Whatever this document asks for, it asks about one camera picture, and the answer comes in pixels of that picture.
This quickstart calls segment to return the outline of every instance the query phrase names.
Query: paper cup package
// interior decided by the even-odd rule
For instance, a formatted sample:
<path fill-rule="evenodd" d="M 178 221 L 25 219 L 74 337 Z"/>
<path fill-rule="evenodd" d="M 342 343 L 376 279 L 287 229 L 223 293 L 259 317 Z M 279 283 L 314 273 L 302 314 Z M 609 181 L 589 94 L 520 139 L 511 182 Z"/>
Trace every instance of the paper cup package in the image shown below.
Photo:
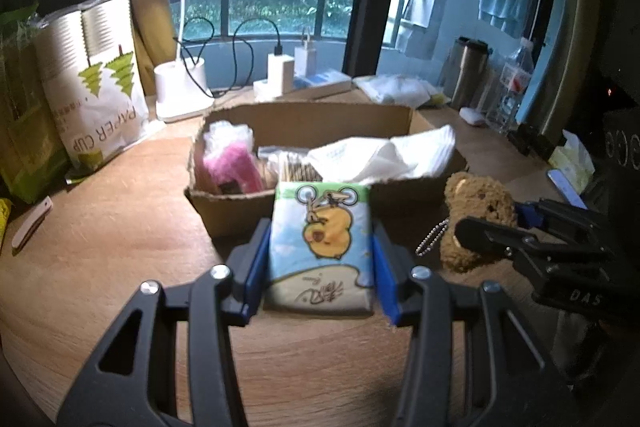
<path fill-rule="evenodd" d="M 367 187 L 280 182 L 266 305 L 310 314 L 370 314 L 370 229 Z"/>
<path fill-rule="evenodd" d="M 95 0 L 52 14 L 41 29 L 36 55 L 58 133 L 74 167 L 95 171 L 148 123 L 130 1 Z"/>

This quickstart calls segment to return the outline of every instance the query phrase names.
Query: wooden table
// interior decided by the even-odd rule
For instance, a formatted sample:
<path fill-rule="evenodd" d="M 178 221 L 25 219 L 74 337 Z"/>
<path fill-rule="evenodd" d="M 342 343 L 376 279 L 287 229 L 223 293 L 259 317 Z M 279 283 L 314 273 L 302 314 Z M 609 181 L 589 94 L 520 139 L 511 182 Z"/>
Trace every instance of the wooden table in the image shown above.
<path fill-rule="evenodd" d="M 250 102 L 235 92 L 225 105 Z M 360 92 L 330 98 L 363 102 Z M 521 156 L 505 139 L 467 126 L 455 112 L 425 110 L 451 123 L 471 170 L 506 182 L 517 198 L 555 197 L 546 166 Z M 146 279 L 189 282 L 223 259 L 182 191 L 199 120 L 171 124 L 70 192 L 16 257 L 12 222 L 0 255 L 0 335 L 5 356 L 45 413 L 54 418 L 73 378 L 104 330 Z M 392 239 L 415 248 L 437 219 L 388 223 Z M 398 230 L 412 230 L 400 233 Z M 437 266 L 437 260 L 428 259 Z M 556 312 L 528 298 L 530 287 L 507 262 L 453 279 L 501 281 L 521 302 L 547 345 Z M 250 327 L 232 328 L 242 398 L 252 426 L 388 425 L 404 371 L 406 330 L 381 314 L 368 319 L 313 320 L 263 312 Z M 178 336 L 178 407 L 189 418 L 186 332 Z M 454 393 L 454 401 L 460 400 Z"/>

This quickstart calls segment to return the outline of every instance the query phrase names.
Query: cardboard box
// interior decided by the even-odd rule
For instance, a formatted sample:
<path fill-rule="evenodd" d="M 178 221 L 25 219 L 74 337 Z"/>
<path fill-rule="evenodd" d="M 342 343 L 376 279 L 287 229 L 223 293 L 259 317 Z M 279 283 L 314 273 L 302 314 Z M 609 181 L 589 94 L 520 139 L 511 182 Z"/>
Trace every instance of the cardboard box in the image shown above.
<path fill-rule="evenodd" d="M 212 238 L 253 232 L 261 217 L 271 217 L 274 202 L 273 190 L 226 196 L 206 192 L 208 175 L 197 168 L 202 165 L 205 149 L 202 135 L 218 120 L 251 127 L 256 149 L 268 145 L 315 148 L 351 136 L 391 138 L 434 128 L 417 111 L 390 105 L 273 102 L 212 111 L 205 117 L 191 149 L 190 183 L 184 191 Z M 401 216 L 423 211 L 427 204 L 441 204 L 446 180 L 465 168 L 466 160 L 456 150 L 440 178 L 392 180 L 372 185 L 372 215 Z"/>

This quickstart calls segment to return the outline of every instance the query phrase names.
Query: white napkin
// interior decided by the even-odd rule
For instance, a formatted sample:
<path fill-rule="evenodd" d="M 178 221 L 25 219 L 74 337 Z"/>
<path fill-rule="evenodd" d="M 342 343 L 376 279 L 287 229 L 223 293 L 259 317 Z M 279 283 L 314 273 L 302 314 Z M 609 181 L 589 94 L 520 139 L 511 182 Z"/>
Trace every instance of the white napkin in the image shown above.
<path fill-rule="evenodd" d="M 440 176 L 456 147 L 450 125 L 391 140 L 346 138 L 309 151 L 325 182 L 370 185 L 383 180 Z"/>

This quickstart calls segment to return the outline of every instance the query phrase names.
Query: cartoon duck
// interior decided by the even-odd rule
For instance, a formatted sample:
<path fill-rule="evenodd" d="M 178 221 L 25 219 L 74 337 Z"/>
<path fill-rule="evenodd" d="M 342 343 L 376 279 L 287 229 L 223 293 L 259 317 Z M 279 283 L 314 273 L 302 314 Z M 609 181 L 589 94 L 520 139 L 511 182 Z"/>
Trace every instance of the cartoon duck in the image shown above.
<path fill-rule="evenodd" d="M 316 257 L 340 260 L 349 250 L 353 216 L 339 205 L 350 197 L 342 192 L 327 190 L 321 198 L 307 201 L 307 225 L 302 235 Z"/>

